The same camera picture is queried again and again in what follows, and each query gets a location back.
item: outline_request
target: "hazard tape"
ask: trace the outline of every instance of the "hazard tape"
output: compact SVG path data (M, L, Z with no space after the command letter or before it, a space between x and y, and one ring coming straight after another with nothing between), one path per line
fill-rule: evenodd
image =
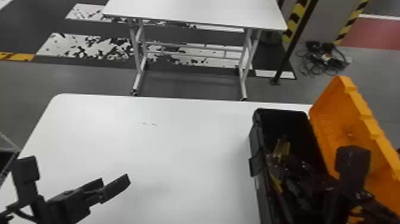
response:
M21 54L11 52L0 52L0 60L8 61L31 61L35 57L34 54Z
M311 0L297 0L293 12L287 21L287 30L283 33L282 40L286 43L290 42L296 33L297 27L304 16L305 10Z
M363 12L364 8L367 6L370 0L361 0L360 4L358 5L357 9L350 15L345 27L340 31L339 36L333 41L333 44L339 45L343 38L345 38L346 34L350 31L351 27L357 20L358 16Z

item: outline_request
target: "black pole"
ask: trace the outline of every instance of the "black pole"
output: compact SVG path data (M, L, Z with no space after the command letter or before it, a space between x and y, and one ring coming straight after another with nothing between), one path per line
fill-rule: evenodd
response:
M282 10L282 5L285 0L278 0L278 6Z
M290 56L293 54L293 50L295 49L297 43L299 42L300 36L303 34L305 25L307 24L308 20L310 19L311 14L313 13L314 8L317 5L317 3L318 3L318 0L311 0L309 6L307 7L303 18L300 21L299 26L297 27L295 35L293 36L293 39L289 44L289 48L287 49L286 54L283 57L282 63L280 65L278 71L276 71L275 76L272 79L270 79L271 85L279 85L280 84L279 79L283 73L283 69L285 69L287 63L289 62Z

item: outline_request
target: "white table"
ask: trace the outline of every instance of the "white table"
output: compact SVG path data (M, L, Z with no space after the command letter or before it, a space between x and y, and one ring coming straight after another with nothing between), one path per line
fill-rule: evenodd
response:
M286 30L286 23L278 8L276 0L109 0L103 9L103 14L109 17L127 17L130 38L135 52L135 63L137 75L131 93L137 95L139 85L144 75L146 60L149 53L176 54L176 52L147 50L145 29L143 19L188 22L193 24L207 24L217 26L229 26L245 29L246 37L240 58L229 58L226 56L225 48L196 47L224 51L222 57L230 60L239 60L239 81L242 91L242 100L247 99L246 79L257 49L262 30ZM136 19L139 29L135 29ZM142 59L139 59L139 44L142 45ZM188 47L172 43L157 42L157 45Z
M259 224L248 133L259 107L309 105L59 95L20 157L35 155L46 199L103 177L132 184L82 223ZM10 176L0 208L16 200ZM15 218L12 224L28 223Z

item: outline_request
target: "robotic arm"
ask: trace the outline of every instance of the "robotic arm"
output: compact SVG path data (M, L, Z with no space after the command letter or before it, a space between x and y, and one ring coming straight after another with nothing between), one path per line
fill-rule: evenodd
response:
M34 156L16 160L12 166L12 177L18 201L0 213L0 224L9 223L12 213L38 224L74 224L90 215L91 206L106 203L130 185L127 174L108 185L104 185L99 178L45 201L36 187L40 176ZM33 215L21 211L25 206L30 206Z

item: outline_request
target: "yellow floor stripe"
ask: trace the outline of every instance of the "yellow floor stripe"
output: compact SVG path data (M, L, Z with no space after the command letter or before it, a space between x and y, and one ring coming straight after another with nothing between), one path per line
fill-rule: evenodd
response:
M10 61L31 61L35 57L34 54L21 54L12 52L0 52L0 60Z

